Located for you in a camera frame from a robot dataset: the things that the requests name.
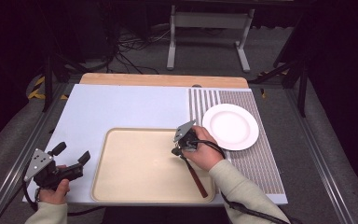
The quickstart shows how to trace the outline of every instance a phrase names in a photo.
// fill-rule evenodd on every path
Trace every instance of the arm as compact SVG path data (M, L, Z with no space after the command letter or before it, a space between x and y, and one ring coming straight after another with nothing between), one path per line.
M65 224L67 210L65 195L69 192L69 180L61 181L57 190L41 189L39 192L38 210L27 219L25 224Z
M216 143L206 129L198 126L194 126L193 129L200 140ZM209 172L229 201L242 203L248 209L277 217L289 223L281 209L254 182L243 176L229 161L224 160L216 150L199 143L195 152L183 150L183 154L195 162L199 168ZM270 223L263 218L231 209L227 204L225 204L225 208L233 223Z

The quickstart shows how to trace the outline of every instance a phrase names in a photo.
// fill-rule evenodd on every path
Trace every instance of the hand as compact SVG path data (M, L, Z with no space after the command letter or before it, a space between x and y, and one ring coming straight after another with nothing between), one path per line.
M66 203L65 195L69 190L69 180L64 179L60 182L56 191L53 189L41 189L39 200L44 203L64 204Z
M208 133L208 131L200 126L193 126L199 140L208 140L216 143L216 140ZM182 150L183 155L195 162L199 168L205 171L210 171L218 162L223 159L223 156L216 150L203 143L198 143L197 150L189 152Z

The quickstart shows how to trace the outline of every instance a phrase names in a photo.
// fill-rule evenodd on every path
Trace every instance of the beige tray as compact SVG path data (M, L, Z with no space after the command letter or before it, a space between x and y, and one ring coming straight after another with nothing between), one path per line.
M214 183L190 162L208 192L202 198L186 164L174 156L172 129L115 128L105 138L92 198L105 203L207 203Z

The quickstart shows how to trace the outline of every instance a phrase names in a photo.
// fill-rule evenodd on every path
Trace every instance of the metal rail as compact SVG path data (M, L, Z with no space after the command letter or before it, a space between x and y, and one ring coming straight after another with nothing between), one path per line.
M42 113L39 117L31 135L29 136L27 142L25 143L19 157L14 162L13 166L11 167L10 171L7 174L7 178L5 179L2 187L0 188L0 213L3 211L5 205L8 203L14 188L17 186L19 181L21 181L21 173L25 168L25 164L27 163L28 159L31 158L32 154L34 153L35 146L39 137L42 133L43 127L45 126L48 118L51 115L51 112L56 107L57 103L60 100L61 95L63 94L66 88L66 84L59 83L57 84L57 89L53 95L53 102L49 109Z
M287 98L289 99L290 106L292 107L293 111L296 114L296 119L301 126L303 134L306 136L307 146L310 149L310 155L312 156L312 159L319 172L319 175L321 176L322 181L324 182L324 187L326 188L327 194L329 195L330 200L336 210L337 216L339 218L339 222L348 223L348 224L355 223L353 221L353 218L351 217L351 213L347 205L345 204L341 196L341 193L339 192L336 181L332 176L332 174L330 173L327 163L324 160L324 156L318 147L316 139L314 138L312 130L310 129L309 124L307 123L307 120L301 117L297 109L296 106L297 100L294 91L290 89L290 90L285 90L285 92Z

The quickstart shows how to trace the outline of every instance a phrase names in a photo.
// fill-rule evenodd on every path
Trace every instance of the gray carpet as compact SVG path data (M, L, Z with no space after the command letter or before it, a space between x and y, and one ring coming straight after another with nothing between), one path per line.
M220 35L208 35L199 30L184 30L178 33L175 68L165 69L169 42L161 39L142 50L124 53L135 65L153 67L161 74L245 77L254 79L263 71L272 69L272 64L291 29L252 29L245 45L245 52L251 66L251 73L244 74L233 43L240 32L225 30ZM89 61L87 66L100 63ZM127 68L114 60L110 64L114 72L128 73ZM137 73L128 67L130 73ZM153 70L140 68L145 74ZM80 76L72 76L67 84L70 93ZM266 91L263 98L260 87ZM255 100L263 120L275 160L280 169L282 182L289 204L282 209L291 217L303 223L340 223L336 210L324 186L317 166L312 159L310 147L296 120L296 111L290 106L287 91L273 78L263 85L251 85ZM60 100L52 116L43 128L36 147L44 149L60 117L65 100ZM17 159L23 146L29 141L36 122L41 115L43 100L32 99L0 133L0 186L7 172ZM353 223L358 223L358 179L351 169L345 154L332 130L324 110L311 85L308 87L306 101L306 121L314 134L316 142L330 171L337 182L343 201L348 206ZM0 219L0 223L23 223L33 211L21 201L22 193L15 198ZM81 211L87 206L70 205L71 211ZM70 217L69 223L101 223L103 210L81 217Z

